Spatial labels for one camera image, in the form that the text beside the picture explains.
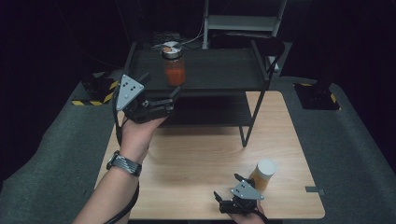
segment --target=bottle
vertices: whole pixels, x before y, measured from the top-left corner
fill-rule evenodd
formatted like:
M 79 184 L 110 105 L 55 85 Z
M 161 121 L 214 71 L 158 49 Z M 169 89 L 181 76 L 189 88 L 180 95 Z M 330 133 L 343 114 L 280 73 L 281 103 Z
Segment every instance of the bottle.
M 168 85 L 179 86 L 183 84 L 186 79 L 186 71 L 181 45 L 176 41 L 166 42 L 161 48 L 161 55 L 163 56 L 163 68 Z
M 264 191 L 270 181 L 271 176 L 276 172 L 276 165 L 272 160 L 260 160 L 256 169 L 250 174 L 249 179 L 254 179 L 255 189 Z

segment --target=white lid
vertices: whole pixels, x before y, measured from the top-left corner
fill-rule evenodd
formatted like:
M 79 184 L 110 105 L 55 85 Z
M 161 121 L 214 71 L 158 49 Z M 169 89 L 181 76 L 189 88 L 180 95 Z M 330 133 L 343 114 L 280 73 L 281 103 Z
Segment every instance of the white lid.
M 259 175 L 264 179 L 269 179 L 276 172 L 276 165 L 272 160 L 264 159 L 257 163 Z

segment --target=smartwatch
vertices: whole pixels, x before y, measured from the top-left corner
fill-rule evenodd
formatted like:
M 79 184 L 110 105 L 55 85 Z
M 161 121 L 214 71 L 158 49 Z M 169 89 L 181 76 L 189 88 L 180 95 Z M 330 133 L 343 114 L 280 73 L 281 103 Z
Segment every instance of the smartwatch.
M 125 157 L 121 156 L 118 150 L 115 151 L 113 156 L 110 158 L 110 160 L 108 160 L 106 166 L 107 170 L 109 170 L 112 166 L 117 166 L 134 176 L 140 176 L 140 173 L 142 172 L 141 164 L 134 161 L 130 161 Z

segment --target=wooden table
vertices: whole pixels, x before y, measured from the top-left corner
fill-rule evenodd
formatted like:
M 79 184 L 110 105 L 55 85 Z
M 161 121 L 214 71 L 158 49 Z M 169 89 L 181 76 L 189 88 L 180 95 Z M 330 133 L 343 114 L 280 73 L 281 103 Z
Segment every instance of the wooden table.
M 254 108 L 257 92 L 247 92 Z M 322 218 L 325 211 L 316 192 L 304 153 L 282 94 L 265 93 L 249 144 L 242 147 L 238 128 L 161 128 L 155 133 L 140 177 L 140 195 L 133 219 L 230 219 L 219 212 L 215 190 L 231 199 L 238 181 L 248 177 L 260 159 L 277 166 L 263 193 L 262 207 L 271 218 Z M 98 181 L 119 148 L 111 134 Z

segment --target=silver lid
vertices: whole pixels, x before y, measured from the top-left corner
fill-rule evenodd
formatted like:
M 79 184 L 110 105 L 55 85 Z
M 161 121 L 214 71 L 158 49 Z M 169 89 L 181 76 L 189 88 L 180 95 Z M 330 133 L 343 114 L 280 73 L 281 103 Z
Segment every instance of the silver lid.
M 183 52 L 181 51 L 181 45 L 176 41 L 163 43 L 161 47 L 161 55 L 165 59 L 178 59 L 181 57 L 181 55 L 183 55 Z

